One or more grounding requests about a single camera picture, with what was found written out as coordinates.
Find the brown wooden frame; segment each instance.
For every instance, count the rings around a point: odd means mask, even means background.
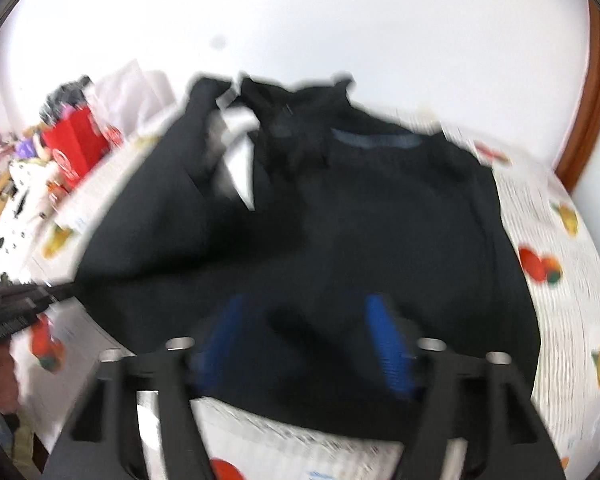
[[[580,107],[555,170],[568,192],[575,188],[600,133],[600,11],[589,0],[589,67]]]

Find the red box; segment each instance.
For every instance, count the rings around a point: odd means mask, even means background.
[[[42,137],[71,188],[109,152],[109,143],[88,108],[76,110]]]

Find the white wall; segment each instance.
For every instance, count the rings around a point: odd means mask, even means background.
[[[132,58],[177,96],[200,70],[349,71],[357,100],[425,107],[551,163],[587,46],[587,0],[21,0],[0,32],[0,98],[22,129],[59,83]]]

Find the white plastic bag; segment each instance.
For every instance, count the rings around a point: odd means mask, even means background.
[[[100,129],[114,126],[125,139],[173,102],[158,95],[136,60],[85,88],[84,96]]]

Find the black clothing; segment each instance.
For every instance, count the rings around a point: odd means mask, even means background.
[[[240,341],[260,358],[244,368],[229,358],[215,397],[291,424],[391,438],[414,419],[382,384],[365,335],[370,295],[386,294],[459,353],[508,352],[530,387],[540,338],[490,168],[441,132],[415,134],[353,107],[348,84],[289,92],[243,81],[239,100],[260,120],[249,211],[214,194],[206,165],[206,120],[230,84],[199,80],[97,228],[76,283],[93,319],[134,352],[200,330],[242,294],[261,316],[246,326],[262,331]],[[341,388],[316,386],[335,380],[339,365],[328,362],[353,363]]]

